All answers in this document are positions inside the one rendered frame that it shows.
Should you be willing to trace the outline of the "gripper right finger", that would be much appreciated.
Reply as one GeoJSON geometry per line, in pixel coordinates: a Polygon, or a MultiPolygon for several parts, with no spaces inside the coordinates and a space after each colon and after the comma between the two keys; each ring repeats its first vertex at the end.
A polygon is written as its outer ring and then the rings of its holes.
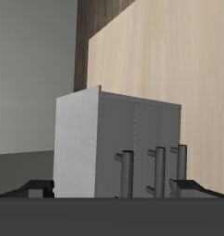
{"type": "Polygon", "coordinates": [[[169,180],[174,198],[224,198],[224,194],[208,190],[194,180],[169,180]]]}

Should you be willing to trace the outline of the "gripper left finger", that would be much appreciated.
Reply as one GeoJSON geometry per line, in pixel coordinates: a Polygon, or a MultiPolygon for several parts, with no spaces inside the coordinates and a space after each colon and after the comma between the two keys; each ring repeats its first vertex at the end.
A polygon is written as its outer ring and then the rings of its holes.
{"type": "Polygon", "coordinates": [[[53,180],[30,180],[20,188],[0,194],[0,198],[54,198],[53,180]]]}

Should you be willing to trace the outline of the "cabinet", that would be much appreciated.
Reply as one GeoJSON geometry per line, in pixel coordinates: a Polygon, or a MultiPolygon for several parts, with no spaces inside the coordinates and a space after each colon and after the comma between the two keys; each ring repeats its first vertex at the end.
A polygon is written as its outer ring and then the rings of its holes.
{"type": "Polygon", "coordinates": [[[100,86],[56,100],[53,158],[57,198],[121,196],[124,151],[134,153],[133,197],[152,198],[157,147],[166,150],[165,190],[178,178],[180,104],[105,92],[100,86]]]}

